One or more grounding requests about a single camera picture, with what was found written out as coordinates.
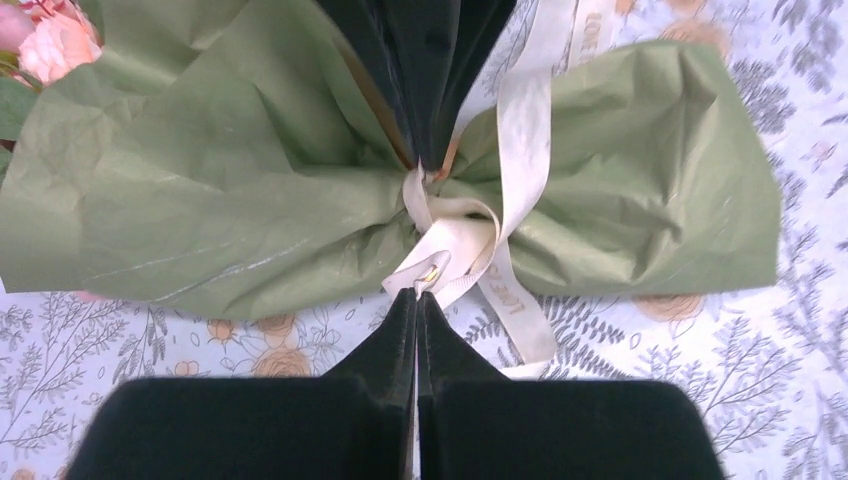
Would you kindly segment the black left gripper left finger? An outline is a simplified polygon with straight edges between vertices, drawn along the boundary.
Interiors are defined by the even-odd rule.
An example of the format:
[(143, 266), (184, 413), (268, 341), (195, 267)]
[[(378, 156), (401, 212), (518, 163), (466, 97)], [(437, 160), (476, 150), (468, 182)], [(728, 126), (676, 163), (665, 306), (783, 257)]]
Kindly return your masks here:
[(151, 377), (117, 388), (70, 479), (408, 479), (417, 296), (319, 377)]

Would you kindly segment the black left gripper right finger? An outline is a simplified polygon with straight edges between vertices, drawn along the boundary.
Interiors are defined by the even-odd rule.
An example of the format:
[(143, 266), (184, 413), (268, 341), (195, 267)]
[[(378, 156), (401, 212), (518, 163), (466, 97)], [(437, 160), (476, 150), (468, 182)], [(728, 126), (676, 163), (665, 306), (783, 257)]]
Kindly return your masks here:
[(646, 380), (510, 380), (417, 305), (425, 479), (719, 479), (694, 403)]

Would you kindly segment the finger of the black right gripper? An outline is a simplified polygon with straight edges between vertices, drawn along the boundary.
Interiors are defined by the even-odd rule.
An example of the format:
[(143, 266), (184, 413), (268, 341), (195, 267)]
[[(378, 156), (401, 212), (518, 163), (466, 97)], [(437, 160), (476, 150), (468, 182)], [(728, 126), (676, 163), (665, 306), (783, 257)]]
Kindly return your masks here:
[(413, 88), (415, 49), (423, 45), (428, 1), (319, 1), (317, 5), (347, 41), (346, 63), (395, 153), (412, 167), (428, 169), (430, 146)]
[(430, 152), (423, 156), (427, 171), (443, 167), (445, 156), (463, 105), (478, 74), (504, 30), (514, 1), (451, 1), (448, 28), (450, 50), (447, 76), (429, 127)]

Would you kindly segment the cream ribbon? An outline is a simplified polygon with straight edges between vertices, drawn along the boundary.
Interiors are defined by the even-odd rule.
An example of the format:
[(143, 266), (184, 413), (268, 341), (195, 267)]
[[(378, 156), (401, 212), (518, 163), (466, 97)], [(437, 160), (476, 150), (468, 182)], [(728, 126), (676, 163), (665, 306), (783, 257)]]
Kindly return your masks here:
[(557, 351), (539, 303), (514, 274), (508, 238), (547, 184), (554, 68), (584, 11), (576, 1), (538, 2), (524, 49), (502, 77), (496, 102), (501, 211), (473, 198), (429, 195), (431, 178), (418, 167), (406, 176), (402, 198), (422, 237), (382, 282), (391, 295), (429, 291), (442, 307), (478, 287), (523, 362), (503, 369), (513, 379), (539, 378)]

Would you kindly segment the olive green wrapping paper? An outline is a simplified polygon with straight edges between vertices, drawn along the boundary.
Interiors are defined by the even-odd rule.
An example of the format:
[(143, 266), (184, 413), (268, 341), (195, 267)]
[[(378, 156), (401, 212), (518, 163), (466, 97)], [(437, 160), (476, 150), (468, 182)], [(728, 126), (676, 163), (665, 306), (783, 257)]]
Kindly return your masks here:
[[(96, 3), (101, 57), (37, 96), (1, 184), (5, 290), (254, 320), (384, 289), (422, 237), (418, 167), (318, 2)], [(429, 195), (501, 211), (500, 84), (484, 108), (474, 82)], [(715, 49), (590, 51), (551, 97), (547, 184), (508, 238), (534, 298), (775, 283), (780, 189)]]

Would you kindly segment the pink fake flower bunch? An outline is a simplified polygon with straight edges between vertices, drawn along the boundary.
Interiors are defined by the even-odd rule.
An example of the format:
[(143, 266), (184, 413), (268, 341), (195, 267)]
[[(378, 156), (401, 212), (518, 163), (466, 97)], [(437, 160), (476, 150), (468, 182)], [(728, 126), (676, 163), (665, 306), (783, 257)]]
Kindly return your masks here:
[(37, 95), (102, 54), (100, 35), (75, 1), (1, 3), (1, 172)]

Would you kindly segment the orange wrapping paper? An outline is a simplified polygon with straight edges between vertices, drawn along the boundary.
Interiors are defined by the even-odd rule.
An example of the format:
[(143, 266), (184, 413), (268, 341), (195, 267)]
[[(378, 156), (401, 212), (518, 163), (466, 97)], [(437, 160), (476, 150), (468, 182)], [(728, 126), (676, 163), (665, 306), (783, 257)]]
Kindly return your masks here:
[(363, 73), (357, 76), (375, 112), (384, 123), (390, 139), (399, 143), (400, 152), (414, 166), (423, 167), (423, 156), (430, 152), (429, 127), (445, 86), (450, 41), (440, 34), (420, 39), (364, 39), (351, 43)]

